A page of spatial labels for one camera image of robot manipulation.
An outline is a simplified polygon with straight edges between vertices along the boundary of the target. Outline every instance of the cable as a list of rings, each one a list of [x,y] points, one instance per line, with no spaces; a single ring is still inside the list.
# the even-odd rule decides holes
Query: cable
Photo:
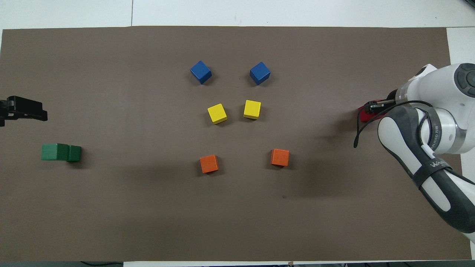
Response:
[[[81,261],[82,263],[86,264],[86,265],[89,265],[89,266],[107,266],[107,265],[120,265],[120,266],[123,266],[123,262],[106,262],[106,263],[98,263],[98,264],[94,264],[94,263],[88,263],[88,262],[85,262],[85,261]]]
[[[383,113],[387,113],[388,111],[390,111],[391,109],[397,107],[397,106],[400,106],[400,105],[405,105],[405,104],[409,104],[409,103],[421,103],[421,104],[424,104],[426,106],[430,106],[432,107],[431,104],[427,103],[426,101],[420,101],[420,100],[410,100],[410,101],[406,101],[406,102],[402,102],[402,103],[399,103],[399,104],[396,104],[396,105],[392,105],[390,107],[388,107],[387,109],[379,112],[378,114],[376,114],[374,117],[372,117],[365,125],[363,125],[363,127],[361,127],[360,129],[360,114],[361,114],[361,110],[358,112],[358,117],[356,118],[357,120],[357,132],[356,132],[356,136],[355,136],[355,140],[353,142],[353,147],[356,148],[358,146],[358,141],[359,141],[359,138],[360,138],[360,134],[361,132],[363,131],[363,129],[370,123],[372,123],[373,121],[375,121],[376,119],[378,119],[379,115],[380,114],[383,114]]]

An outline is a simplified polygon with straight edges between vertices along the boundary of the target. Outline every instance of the yellow cube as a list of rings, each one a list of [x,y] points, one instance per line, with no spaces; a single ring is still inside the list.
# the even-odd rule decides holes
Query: yellow cube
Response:
[[[246,100],[244,106],[244,117],[257,120],[261,112],[261,103],[258,101]]]
[[[209,107],[208,113],[213,124],[218,124],[228,119],[226,112],[224,111],[223,104],[221,103]]]

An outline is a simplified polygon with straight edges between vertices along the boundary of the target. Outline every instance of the black clamp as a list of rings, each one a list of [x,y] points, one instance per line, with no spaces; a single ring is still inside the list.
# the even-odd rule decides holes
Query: black clamp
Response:
[[[43,104],[38,101],[19,96],[10,96],[0,100],[0,127],[5,126],[5,120],[35,119],[48,120],[48,112],[43,110]]]
[[[449,168],[450,165],[441,158],[433,158],[422,164],[422,166],[412,176],[412,181],[419,188],[433,173],[438,170]]]

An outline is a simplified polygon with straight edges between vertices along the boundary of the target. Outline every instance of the white robotic arm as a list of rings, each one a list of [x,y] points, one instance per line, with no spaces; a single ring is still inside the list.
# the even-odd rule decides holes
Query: white robotic arm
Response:
[[[475,181],[452,171],[436,154],[475,147],[475,64],[424,66],[395,93],[378,137],[436,212],[475,242]]]

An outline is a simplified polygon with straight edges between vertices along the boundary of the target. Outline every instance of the orange cube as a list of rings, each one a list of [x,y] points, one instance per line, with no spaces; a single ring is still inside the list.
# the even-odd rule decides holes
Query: orange cube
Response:
[[[274,148],[270,157],[270,163],[273,165],[288,166],[289,154],[290,152],[288,150]]]
[[[199,158],[199,162],[201,163],[201,171],[203,173],[214,172],[219,170],[216,155]]]

